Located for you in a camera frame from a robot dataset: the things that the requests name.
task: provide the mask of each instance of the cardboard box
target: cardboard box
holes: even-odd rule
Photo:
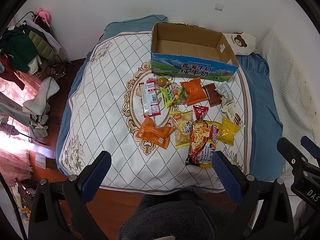
[[[152,73],[228,81],[238,61],[222,33],[193,25],[156,23],[152,30]]]

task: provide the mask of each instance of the teddy bear print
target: teddy bear print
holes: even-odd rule
[[[244,39],[240,35],[237,35],[234,38],[234,41],[239,47],[247,47],[247,44],[245,43]]]

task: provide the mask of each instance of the pink stuffed toy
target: pink stuffed toy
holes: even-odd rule
[[[33,20],[34,22],[40,16],[41,19],[50,27],[48,23],[50,19],[50,14],[48,12],[43,11],[42,8],[40,7],[38,10],[36,10],[36,15],[37,17]]]

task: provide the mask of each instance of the gray fleece blanket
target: gray fleece blanket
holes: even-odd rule
[[[118,239],[212,240],[232,215],[229,211],[213,207],[198,196],[197,200],[178,200],[153,205],[157,202],[153,199],[155,197],[164,196],[146,195],[136,213],[120,228]],[[249,234],[248,228],[243,238]]]

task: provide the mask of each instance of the bear pillowcase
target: bear pillowcase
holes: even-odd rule
[[[256,37],[247,33],[223,33],[235,55],[249,55],[256,48]]]

